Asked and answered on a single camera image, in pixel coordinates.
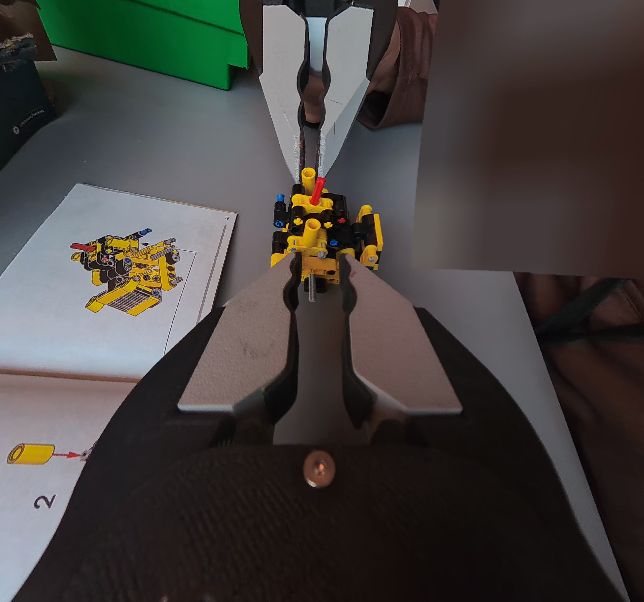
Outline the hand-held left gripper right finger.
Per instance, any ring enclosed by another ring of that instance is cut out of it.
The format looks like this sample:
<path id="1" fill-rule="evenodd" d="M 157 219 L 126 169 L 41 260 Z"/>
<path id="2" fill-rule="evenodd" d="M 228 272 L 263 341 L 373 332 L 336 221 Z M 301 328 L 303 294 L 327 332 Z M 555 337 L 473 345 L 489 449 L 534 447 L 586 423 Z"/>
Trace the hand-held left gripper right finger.
<path id="1" fill-rule="evenodd" d="M 359 261 L 340 259 L 342 396 L 353 426 L 462 412 L 412 303 Z"/>

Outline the green storage box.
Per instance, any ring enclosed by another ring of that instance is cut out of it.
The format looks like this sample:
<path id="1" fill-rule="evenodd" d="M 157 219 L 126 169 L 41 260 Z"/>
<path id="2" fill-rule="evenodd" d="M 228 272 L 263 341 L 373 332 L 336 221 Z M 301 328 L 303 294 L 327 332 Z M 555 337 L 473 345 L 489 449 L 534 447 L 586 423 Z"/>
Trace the green storage box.
<path id="1" fill-rule="evenodd" d="M 239 0 L 37 0 L 51 43 L 229 90 L 249 52 Z"/>

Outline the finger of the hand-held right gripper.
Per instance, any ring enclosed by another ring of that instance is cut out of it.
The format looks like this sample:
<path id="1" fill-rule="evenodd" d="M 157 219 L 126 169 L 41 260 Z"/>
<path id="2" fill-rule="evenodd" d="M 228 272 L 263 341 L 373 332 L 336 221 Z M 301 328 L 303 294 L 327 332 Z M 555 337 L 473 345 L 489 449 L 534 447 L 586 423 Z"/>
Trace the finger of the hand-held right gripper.
<path id="1" fill-rule="evenodd" d="M 330 171 L 365 98 L 373 14 L 369 8 L 348 7 L 326 24 L 318 172 Z"/>
<path id="2" fill-rule="evenodd" d="M 295 182 L 305 161 L 302 69 L 308 63 L 307 22 L 284 4 L 264 5 L 261 86 L 279 146 Z"/>

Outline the yellow black lego model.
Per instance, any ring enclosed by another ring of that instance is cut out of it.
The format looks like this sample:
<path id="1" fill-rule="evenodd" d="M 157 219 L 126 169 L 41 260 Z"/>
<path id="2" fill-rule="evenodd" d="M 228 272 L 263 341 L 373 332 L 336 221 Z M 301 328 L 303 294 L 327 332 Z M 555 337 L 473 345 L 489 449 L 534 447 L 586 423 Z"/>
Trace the yellow black lego model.
<path id="1" fill-rule="evenodd" d="M 352 221 L 346 197 L 325 189 L 317 174 L 312 196 L 304 195 L 301 181 L 292 188 L 289 202 L 277 195 L 273 224 L 271 265 L 287 254 L 302 255 L 302 282 L 314 302 L 327 284 L 339 283 L 339 256 L 348 254 L 375 271 L 383 248 L 380 216 L 370 205 L 360 208 Z"/>

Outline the black lego set box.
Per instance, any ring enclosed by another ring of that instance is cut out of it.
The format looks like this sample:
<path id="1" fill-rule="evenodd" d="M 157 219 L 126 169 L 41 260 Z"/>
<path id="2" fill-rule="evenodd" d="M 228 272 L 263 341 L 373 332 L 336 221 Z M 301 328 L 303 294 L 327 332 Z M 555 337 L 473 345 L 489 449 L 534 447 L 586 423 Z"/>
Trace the black lego set box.
<path id="1" fill-rule="evenodd" d="M 56 118 L 36 68 L 53 60 L 36 0 L 1 0 L 1 167 Z"/>

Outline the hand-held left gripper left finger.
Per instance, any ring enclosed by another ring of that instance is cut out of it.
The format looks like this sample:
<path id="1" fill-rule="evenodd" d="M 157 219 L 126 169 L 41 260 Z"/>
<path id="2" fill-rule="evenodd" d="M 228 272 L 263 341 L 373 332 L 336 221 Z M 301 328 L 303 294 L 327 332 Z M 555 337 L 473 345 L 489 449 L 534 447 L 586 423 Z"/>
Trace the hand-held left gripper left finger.
<path id="1" fill-rule="evenodd" d="M 224 308 L 178 402 L 183 412 L 231 413 L 275 424 L 297 394 L 302 257 L 287 254 Z"/>

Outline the person's brown clothing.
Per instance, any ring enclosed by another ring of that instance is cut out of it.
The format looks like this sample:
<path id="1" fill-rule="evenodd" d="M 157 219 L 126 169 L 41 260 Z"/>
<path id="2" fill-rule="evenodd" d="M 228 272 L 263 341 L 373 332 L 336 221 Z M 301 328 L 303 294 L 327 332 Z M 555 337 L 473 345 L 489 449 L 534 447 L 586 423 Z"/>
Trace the person's brown clothing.
<path id="1" fill-rule="evenodd" d="M 624 582 L 643 600 L 643 280 L 515 279 Z"/>

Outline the person's right hand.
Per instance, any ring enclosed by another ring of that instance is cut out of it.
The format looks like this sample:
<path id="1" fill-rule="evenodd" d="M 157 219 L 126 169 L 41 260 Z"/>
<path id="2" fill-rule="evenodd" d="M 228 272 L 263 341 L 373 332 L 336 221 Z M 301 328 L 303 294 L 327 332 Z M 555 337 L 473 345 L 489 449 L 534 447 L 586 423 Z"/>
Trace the person's right hand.
<path id="1" fill-rule="evenodd" d="M 302 91 L 305 122 L 311 127 L 320 124 L 323 119 L 323 99 L 325 96 L 324 81 L 320 73 L 309 71 L 307 85 Z"/>

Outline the lego instruction booklet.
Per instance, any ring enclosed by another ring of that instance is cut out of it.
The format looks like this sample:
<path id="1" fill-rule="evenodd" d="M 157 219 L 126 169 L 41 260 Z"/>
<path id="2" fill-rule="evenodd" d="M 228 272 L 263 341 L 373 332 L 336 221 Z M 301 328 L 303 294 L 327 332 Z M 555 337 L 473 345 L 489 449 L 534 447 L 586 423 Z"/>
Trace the lego instruction booklet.
<path id="1" fill-rule="evenodd" d="M 129 390 L 211 310 L 236 217 L 77 184 L 2 273 L 2 601 Z"/>

